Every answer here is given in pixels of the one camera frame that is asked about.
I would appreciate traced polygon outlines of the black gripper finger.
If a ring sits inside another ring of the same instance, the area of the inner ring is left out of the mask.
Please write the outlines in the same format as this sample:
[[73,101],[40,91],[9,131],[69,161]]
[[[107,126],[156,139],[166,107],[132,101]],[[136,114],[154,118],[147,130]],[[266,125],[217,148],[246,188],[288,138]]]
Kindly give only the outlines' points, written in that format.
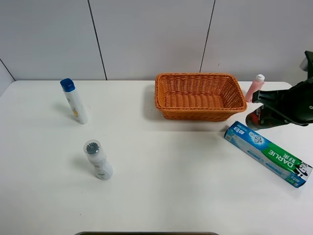
[[265,126],[282,126],[287,124],[295,124],[299,126],[309,125],[308,123],[292,120],[291,118],[279,113],[277,110],[269,107],[268,105],[265,106],[265,109],[267,110],[265,115]]
[[252,95],[252,103],[279,104],[287,90],[256,91]]

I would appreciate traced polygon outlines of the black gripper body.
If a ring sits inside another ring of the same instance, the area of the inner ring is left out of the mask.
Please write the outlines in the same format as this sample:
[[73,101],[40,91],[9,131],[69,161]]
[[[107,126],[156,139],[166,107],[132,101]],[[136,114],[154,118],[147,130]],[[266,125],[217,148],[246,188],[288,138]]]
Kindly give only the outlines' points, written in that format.
[[313,78],[288,89],[282,98],[282,106],[290,122],[303,126],[311,124],[313,122]]

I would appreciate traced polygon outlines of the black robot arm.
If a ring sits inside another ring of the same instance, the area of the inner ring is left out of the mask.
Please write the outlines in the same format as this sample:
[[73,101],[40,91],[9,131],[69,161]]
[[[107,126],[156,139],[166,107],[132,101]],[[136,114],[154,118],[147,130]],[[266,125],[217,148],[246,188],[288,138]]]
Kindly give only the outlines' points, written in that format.
[[313,122],[313,53],[305,51],[300,68],[307,79],[287,90],[256,91],[252,102],[262,106],[246,117],[246,125],[253,130],[268,129],[286,124],[308,126]]

